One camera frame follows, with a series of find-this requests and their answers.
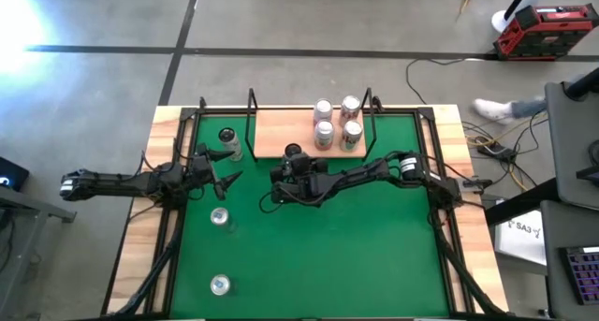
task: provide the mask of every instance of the wooden table frame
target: wooden table frame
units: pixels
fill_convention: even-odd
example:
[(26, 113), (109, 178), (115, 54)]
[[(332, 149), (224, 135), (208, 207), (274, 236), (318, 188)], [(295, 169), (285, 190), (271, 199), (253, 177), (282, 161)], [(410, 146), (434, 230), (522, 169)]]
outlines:
[[(194, 128), (197, 128), (200, 116), (219, 114), (243, 116), (247, 112), (246, 107), (212, 108), (206, 107), (205, 103), (201, 105), (200, 108), (172, 106), (157, 108), (146, 153), (152, 165), (171, 159), (173, 138), (178, 138), (178, 149), (181, 152), (193, 153), (195, 147), (190, 146), (189, 143), (196, 141), (197, 130)], [(306, 108), (310, 108), (310, 106), (261, 107), (261, 109)], [(415, 119), (420, 119), (419, 122), (416, 121), (416, 131), (420, 138), (424, 138), (424, 141), (419, 142), (422, 152), (437, 158), (442, 163), (447, 163), (462, 174), (472, 175), (474, 173), (457, 106), (385, 106), (385, 113), (387, 112), (414, 114)], [(438, 168), (442, 163), (438, 166), (431, 165), (431, 169), (439, 172), (442, 176), (445, 174), (450, 177), (457, 176), (450, 169)], [(477, 195), (462, 195), (466, 200), (480, 202)], [(130, 215), (150, 205), (151, 202), (147, 199), (135, 199), (132, 201)], [(453, 243), (453, 247), (461, 259), (465, 259), (468, 270), (485, 293), (496, 305), (507, 310), (501, 277), (483, 211), (473, 205), (463, 205), (449, 214), (449, 224), (445, 228), (447, 239)], [(183, 218), (178, 216), (176, 211), (152, 209), (127, 224), (102, 314), (117, 311), (137, 290), (150, 266), (168, 243), (175, 222), (178, 220), (182, 222)], [(175, 256), (168, 267), (162, 271), (155, 288), (146, 299), (146, 302), (151, 301), (151, 303), (144, 303), (138, 313), (159, 313), (164, 317), (165, 314), (159, 311), (168, 312), (170, 310), (170, 299), (165, 299), (165, 297), (172, 295), (177, 258)], [(471, 296), (465, 292), (465, 286), (460, 282), (452, 266), (444, 258), (440, 259), (442, 272), (446, 274), (444, 277), (446, 277), (449, 310), (467, 313), (480, 311)]]

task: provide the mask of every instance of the black desk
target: black desk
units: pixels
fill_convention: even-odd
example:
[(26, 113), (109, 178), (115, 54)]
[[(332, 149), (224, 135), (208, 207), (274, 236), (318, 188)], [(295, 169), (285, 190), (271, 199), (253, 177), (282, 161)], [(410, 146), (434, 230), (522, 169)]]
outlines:
[(599, 305), (581, 306), (559, 257), (558, 248), (599, 245), (599, 212), (557, 203), (541, 202), (548, 267), (548, 302), (553, 316), (568, 321), (599, 319)]
[(592, 166), (587, 150), (599, 139), (599, 95), (576, 102), (564, 94), (559, 83), (548, 83), (545, 96), (555, 178), (486, 210), (489, 226), (535, 210), (543, 200), (599, 210), (599, 188), (576, 177), (577, 171)]

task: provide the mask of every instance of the keyboard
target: keyboard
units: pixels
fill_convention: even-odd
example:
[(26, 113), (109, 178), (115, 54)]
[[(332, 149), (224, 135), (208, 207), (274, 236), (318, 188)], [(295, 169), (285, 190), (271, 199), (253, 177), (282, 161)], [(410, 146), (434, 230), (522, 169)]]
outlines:
[(578, 304), (599, 304), (599, 247), (560, 249)]

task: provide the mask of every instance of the wooden board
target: wooden board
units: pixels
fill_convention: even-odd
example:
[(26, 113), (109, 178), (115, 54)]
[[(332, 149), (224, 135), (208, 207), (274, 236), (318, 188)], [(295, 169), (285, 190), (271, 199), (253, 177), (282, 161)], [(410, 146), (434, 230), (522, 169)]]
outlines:
[[(422, 106), (386, 106), (386, 108), (399, 107), (417, 108)], [(434, 108), (437, 131), (446, 164), (466, 176), (474, 175), (458, 107), (456, 105), (431, 107)], [(148, 158), (153, 165), (170, 160), (172, 138), (175, 137), (177, 132), (181, 108), (164, 106), (156, 109), (147, 150)], [(427, 150), (432, 153), (431, 135), (426, 122), (423, 122), (423, 129)], [(186, 130), (185, 147), (189, 143), (188, 132)], [(447, 169), (446, 172), (449, 176), (457, 176), (450, 169)], [(463, 197), (466, 200), (480, 203), (478, 195), (464, 194)], [(134, 200), (132, 214), (146, 208), (147, 204), (148, 202), (145, 199)], [(457, 208), (455, 213), (468, 271), (472, 273), (489, 298), (498, 307), (507, 311), (504, 287), (497, 269), (497, 261), (490, 241), (485, 213), (473, 205), (463, 205)], [(174, 222), (174, 217), (171, 216), (170, 218), (170, 222)], [(117, 275), (110, 294), (109, 313), (115, 312), (123, 306), (148, 274), (159, 222), (159, 209), (155, 209), (148, 212), (147, 215), (141, 215), (129, 224), (124, 238), (123, 250), (120, 254), (121, 261), (118, 264)], [(451, 279), (458, 310), (464, 311), (460, 279), (454, 270), (451, 271)], [(159, 282), (159, 286), (164, 286), (164, 279)], [(162, 290), (158, 289), (156, 295), (159, 298), (155, 301), (154, 309), (158, 311), (162, 306)]]
[[(311, 109), (259, 109), (256, 112), (256, 138), (254, 155), (258, 158), (278, 158), (285, 152), (289, 143), (297, 143), (311, 157), (356, 158), (366, 155), (366, 136), (358, 142), (353, 152), (341, 150), (343, 129), (339, 124), (341, 111), (333, 111), (332, 123), (335, 127), (333, 146), (319, 151), (314, 146), (314, 111)], [(362, 113), (357, 121), (364, 128)]]

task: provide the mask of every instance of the person's leg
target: person's leg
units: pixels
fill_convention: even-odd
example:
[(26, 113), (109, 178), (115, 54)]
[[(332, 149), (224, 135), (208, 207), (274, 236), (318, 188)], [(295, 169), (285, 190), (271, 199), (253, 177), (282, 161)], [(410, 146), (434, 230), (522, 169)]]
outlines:
[(522, 119), (535, 115), (547, 108), (544, 97), (537, 97), (530, 101), (512, 101), (499, 103), (495, 101), (476, 99), (474, 107), (478, 114), (499, 124), (510, 124), (515, 119)]

